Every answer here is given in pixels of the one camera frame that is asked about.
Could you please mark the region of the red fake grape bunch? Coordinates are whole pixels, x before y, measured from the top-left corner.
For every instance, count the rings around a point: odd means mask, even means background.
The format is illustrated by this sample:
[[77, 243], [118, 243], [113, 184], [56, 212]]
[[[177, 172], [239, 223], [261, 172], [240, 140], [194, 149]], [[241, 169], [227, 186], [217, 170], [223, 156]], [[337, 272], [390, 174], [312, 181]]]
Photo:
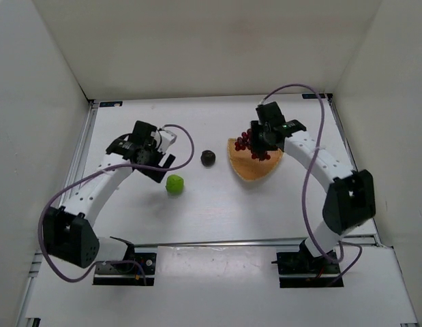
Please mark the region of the red fake grape bunch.
[[235, 140], [235, 150], [236, 151], [250, 151], [250, 157], [253, 160], [258, 161], [268, 161], [271, 159], [271, 156], [268, 152], [259, 153], [252, 149], [252, 130], [248, 129], [241, 133], [241, 135]]

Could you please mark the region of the green fake apple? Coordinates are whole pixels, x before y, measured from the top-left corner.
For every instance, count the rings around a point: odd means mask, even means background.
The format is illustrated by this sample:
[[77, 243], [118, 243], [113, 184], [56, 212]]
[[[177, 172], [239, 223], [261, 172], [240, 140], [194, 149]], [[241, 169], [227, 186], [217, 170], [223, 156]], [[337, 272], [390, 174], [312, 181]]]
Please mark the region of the green fake apple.
[[166, 179], [166, 191], [170, 195], [177, 196], [183, 192], [184, 180], [181, 176], [171, 174]]

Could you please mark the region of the dark purple fake plum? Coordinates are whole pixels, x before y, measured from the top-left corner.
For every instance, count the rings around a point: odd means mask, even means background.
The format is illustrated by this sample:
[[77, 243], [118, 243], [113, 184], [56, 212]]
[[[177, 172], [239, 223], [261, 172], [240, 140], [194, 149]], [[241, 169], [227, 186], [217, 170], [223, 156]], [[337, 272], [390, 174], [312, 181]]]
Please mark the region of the dark purple fake plum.
[[201, 153], [200, 160], [204, 167], [209, 168], [215, 164], [216, 155], [211, 150], [204, 150]]

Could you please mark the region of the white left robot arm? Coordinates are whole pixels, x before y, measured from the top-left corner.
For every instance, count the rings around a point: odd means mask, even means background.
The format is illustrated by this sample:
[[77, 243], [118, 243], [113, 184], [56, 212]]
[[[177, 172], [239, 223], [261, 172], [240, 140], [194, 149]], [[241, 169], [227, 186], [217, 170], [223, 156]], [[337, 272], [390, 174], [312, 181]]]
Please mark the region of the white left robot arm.
[[95, 220], [118, 186], [134, 170], [159, 183], [175, 160], [168, 147], [177, 137], [171, 131], [137, 121], [130, 134], [116, 138], [106, 149], [98, 175], [85, 181], [59, 208], [49, 207], [42, 222], [47, 254], [86, 268], [95, 261], [129, 258], [131, 243], [97, 236]]

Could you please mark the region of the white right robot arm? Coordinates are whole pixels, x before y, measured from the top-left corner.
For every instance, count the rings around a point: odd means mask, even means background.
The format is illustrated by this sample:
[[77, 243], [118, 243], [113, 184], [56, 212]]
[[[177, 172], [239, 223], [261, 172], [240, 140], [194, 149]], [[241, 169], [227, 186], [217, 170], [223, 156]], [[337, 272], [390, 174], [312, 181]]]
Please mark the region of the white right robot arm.
[[373, 176], [367, 170], [356, 171], [340, 163], [320, 147], [298, 120], [287, 121], [278, 104], [271, 102], [256, 108], [258, 120], [250, 123], [251, 149], [257, 156], [281, 150], [298, 161], [306, 178], [314, 177], [326, 193], [322, 222], [307, 226], [308, 237], [300, 251], [309, 261], [336, 260], [329, 252], [345, 235], [376, 214]]

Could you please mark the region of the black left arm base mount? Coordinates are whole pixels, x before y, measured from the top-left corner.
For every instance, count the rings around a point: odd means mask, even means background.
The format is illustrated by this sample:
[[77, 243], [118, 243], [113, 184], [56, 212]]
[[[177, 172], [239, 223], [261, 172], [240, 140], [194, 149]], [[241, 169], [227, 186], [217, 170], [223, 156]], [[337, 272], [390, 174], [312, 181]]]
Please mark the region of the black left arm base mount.
[[155, 283], [157, 251], [136, 249], [129, 260], [140, 264], [98, 264], [93, 275], [93, 285], [97, 286], [140, 286], [151, 287]]

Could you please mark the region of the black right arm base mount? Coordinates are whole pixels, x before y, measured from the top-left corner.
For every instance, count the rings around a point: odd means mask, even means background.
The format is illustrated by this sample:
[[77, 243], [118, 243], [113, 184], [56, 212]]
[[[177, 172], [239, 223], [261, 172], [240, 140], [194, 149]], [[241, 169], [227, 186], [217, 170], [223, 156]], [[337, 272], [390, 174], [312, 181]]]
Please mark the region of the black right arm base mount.
[[299, 252], [277, 252], [272, 264], [277, 265], [281, 289], [344, 287], [340, 265], [325, 258], [304, 258]]

